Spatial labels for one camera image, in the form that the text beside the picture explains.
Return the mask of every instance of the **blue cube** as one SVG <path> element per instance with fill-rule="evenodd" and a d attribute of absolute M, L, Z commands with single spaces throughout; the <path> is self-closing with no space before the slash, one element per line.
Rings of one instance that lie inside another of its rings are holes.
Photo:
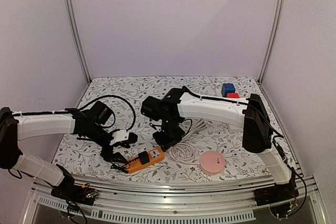
<path fill-rule="evenodd" d="M 222 96 L 226 97 L 229 93 L 236 93 L 235 86 L 232 83 L 224 83 L 222 87 Z"/>

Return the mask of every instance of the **floral patterned surface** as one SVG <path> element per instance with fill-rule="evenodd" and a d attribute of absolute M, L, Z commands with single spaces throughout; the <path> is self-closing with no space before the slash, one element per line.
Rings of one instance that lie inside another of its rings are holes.
<path fill-rule="evenodd" d="M 90 84 L 80 106 L 105 94 L 116 94 L 126 98 L 134 106 L 137 117 L 135 127 L 131 130 L 137 134 L 138 142 L 130 149 L 115 148 L 125 158 L 137 156 L 139 152 L 157 147 L 152 134 L 155 130 L 149 126 L 149 119 L 140 114 L 142 101 L 149 95 L 157 98 L 163 97 L 170 88 L 189 87 L 193 92 L 221 96 L 223 83 L 233 83 L 240 97 L 248 97 L 251 93 L 260 95 L 270 115 L 272 125 L 280 131 L 278 123 L 270 110 L 268 103 L 262 95 L 253 78 L 246 77 L 118 77 L 96 78 Z M 102 99 L 110 106 L 117 116 L 113 129 L 124 129 L 132 122 L 132 113 L 122 101 L 111 98 Z M 134 174 L 125 174 L 111 169 L 110 163 L 105 162 L 99 155 L 101 147 L 94 142 L 77 140 L 76 135 L 65 135 L 58 147 L 53 160 L 68 171 L 76 175 L 92 176 L 120 180 L 132 180 L 154 183 L 181 183 L 181 182 L 211 182 L 229 179 L 242 179 L 269 175 L 261 159 L 245 151 L 241 146 L 242 133 L 229 133 L 227 125 L 221 122 L 205 120 L 207 128 L 193 134 L 184 145 L 175 149 L 175 156 L 171 150 L 165 153 L 165 159 L 155 165 Z M 188 121 L 182 123 L 184 129 L 189 127 Z M 289 164 L 295 167 L 295 162 L 285 140 L 278 140 L 288 154 Z M 206 151 L 221 152 L 226 159 L 226 168 L 218 175 L 204 174 L 198 165 L 198 157 Z M 188 158 L 190 152 L 195 156 L 189 162 L 179 162 Z"/>

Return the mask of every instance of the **ventilation grille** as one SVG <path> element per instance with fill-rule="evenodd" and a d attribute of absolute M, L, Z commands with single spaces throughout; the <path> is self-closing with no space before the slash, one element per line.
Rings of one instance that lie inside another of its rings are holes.
<path fill-rule="evenodd" d="M 59 199 L 39 196 L 38 202 L 41 205 L 57 210 L 66 211 L 67 204 Z M 255 220 L 253 211 L 245 211 L 238 214 L 220 215 L 211 217 L 152 217 L 136 216 L 128 214 L 117 214 L 106 210 L 92 209 L 91 215 L 86 215 L 92 219 L 104 220 L 107 222 L 121 224 L 229 224 L 241 223 Z"/>

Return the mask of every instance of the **pink disc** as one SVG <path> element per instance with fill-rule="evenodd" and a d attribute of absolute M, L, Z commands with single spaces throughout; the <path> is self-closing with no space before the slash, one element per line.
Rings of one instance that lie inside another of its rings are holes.
<path fill-rule="evenodd" d="M 201 170 L 208 175 L 216 175 L 225 168 L 224 156 L 216 151 L 208 151 L 199 159 Z"/>

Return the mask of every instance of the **red cube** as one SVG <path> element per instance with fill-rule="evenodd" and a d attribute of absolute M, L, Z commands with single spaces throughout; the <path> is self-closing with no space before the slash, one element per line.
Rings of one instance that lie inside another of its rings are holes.
<path fill-rule="evenodd" d="M 240 98 L 237 93 L 229 93 L 226 95 L 227 98 Z"/>

